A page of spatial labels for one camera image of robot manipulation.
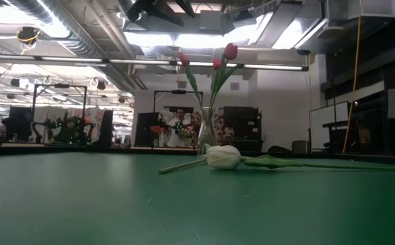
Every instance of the cable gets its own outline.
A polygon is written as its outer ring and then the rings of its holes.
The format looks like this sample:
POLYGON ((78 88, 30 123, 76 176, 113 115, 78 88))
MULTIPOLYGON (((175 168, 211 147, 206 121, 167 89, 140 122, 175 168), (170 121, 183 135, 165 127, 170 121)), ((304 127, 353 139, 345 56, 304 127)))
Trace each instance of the cable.
POLYGON ((19 41, 21 41, 21 42, 30 42, 30 43, 31 43, 31 41, 33 41, 34 39, 36 39, 36 38, 40 35, 40 33, 41 33, 41 31, 39 31, 39 32, 37 33, 37 35, 35 35, 34 37, 31 37, 31 38, 29 38, 29 39, 21 39, 21 38, 19 38, 19 37, 18 37, 18 39, 19 39, 19 41))
POLYGON ((358 80, 358 57, 360 54, 360 39, 361 39, 361 15, 362 15, 362 10, 363 10, 363 5, 362 5, 362 0, 361 0, 361 11, 360 11, 360 16, 358 17, 358 37, 356 40, 356 54, 355 54, 355 77, 353 78, 353 88, 352 88, 352 102, 350 103, 350 110, 349 110, 349 118, 347 121, 347 129, 346 129, 346 137, 345 137, 345 144, 343 146, 343 153, 346 152, 346 144, 347 144, 347 138, 349 136, 349 130, 350 130, 350 120, 352 117, 352 109, 353 109, 353 100, 355 99, 355 89, 356 89, 356 81, 358 80))
MULTIPOLYGON (((30 38, 29 40, 29 44, 31 44, 31 42, 40 34, 40 32, 35 36, 30 38)), ((20 53, 20 55, 23 55, 26 51, 28 50, 32 50, 33 48, 35 48, 35 45, 32 46, 30 49, 23 49, 22 48, 22 52, 20 53)), ((1 75, 0 75, 0 81, 2 80, 2 78, 6 77, 6 75, 8 74, 8 72, 10 71, 10 69, 13 67, 14 63, 11 64, 1 75)))

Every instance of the green stem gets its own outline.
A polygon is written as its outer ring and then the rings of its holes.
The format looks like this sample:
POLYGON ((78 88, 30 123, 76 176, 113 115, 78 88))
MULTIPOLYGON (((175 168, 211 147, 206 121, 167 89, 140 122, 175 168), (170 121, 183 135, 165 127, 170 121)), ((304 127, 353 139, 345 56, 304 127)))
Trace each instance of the green stem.
POLYGON ((199 159, 199 160, 196 160, 196 161, 189 162, 189 163, 183 163, 183 164, 180 164, 180 165, 175 165, 175 166, 163 168, 163 169, 158 170, 158 173, 159 174, 167 174, 167 173, 170 173, 172 171, 176 171, 176 170, 184 169, 186 167, 191 167, 191 166, 194 166, 194 165, 198 165, 198 164, 200 164, 203 161, 206 161, 206 157, 204 157, 203 159, 199 159))
POLYGON ((395 171, 395 167, 364 167, 355 165, 320 165, 314 163, 303 163, 302 167, 325 167, 334 169, 365 169, 365 170, 382 170, 382 171, 395 171))

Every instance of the yellow cable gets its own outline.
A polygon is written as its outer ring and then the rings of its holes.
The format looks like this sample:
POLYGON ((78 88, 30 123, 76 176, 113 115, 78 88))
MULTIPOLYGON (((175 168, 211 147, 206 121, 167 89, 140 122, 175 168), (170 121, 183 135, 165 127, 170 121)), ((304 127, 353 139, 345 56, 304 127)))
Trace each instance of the yellow cable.
POLYGON ((31 41, 31 40, 36 39, 36 38, 39 36, 39 34, 40 34, 40 31, 37 33, 37 35, 35 35, 35 36, 32 37, 32 38, 29 38, 29 39, 20 39, 20 38, 18 37, 18 39, 19 39, 19 41, 21 41, 21 42, 29 42, 29 41, 31 41))
POLYGON ((358 38, 357 38, 357 40, 356 40, 355 77, 353 78, 352 102, 351 102, 351 104, 350 104, 349 118, 348 118, 348 121, 347 121, 347 129, 346 129, 345 144, 344 144, 344 146, 343 146, 343 153, 346 152, 347 138, 348 138, 348 136, 349 136, 349 130, 350 130, 350 120, 351 120, 351 117, 352 117, 353 100, 355 99, 356 81, 357 81, 357 78, 358 78, 358 55, 359 55, 359 53, 360 53, 362 6, 363 6, 363 5, 362 5, 362 1, 361 1, 360 17, 358 17, 358 38))

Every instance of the green table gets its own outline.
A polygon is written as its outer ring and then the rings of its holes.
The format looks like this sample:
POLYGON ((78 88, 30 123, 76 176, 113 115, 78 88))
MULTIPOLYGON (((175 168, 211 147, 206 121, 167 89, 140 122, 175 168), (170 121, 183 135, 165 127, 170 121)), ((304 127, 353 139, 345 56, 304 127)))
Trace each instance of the green table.
POLYGON ((0 244, 395 244, 395 172, 157 173, 194 159, 0 157, 0 244))

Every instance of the man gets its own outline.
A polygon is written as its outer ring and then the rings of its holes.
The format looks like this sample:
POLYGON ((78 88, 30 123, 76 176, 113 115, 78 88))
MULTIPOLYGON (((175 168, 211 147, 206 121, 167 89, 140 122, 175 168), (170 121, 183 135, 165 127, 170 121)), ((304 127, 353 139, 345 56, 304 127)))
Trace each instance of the man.
POLYGON ((173 118, 169 122, 170 127, 170 139, 168 142, 169 147, 190 147, 191 139, 179 138, 179 136, 175 132, 175 126, 177 122, 183 123, 183 128, 190 125, 190 120, 185 119, 185 112, 183 109, 176 110, 176 118, 173 118))

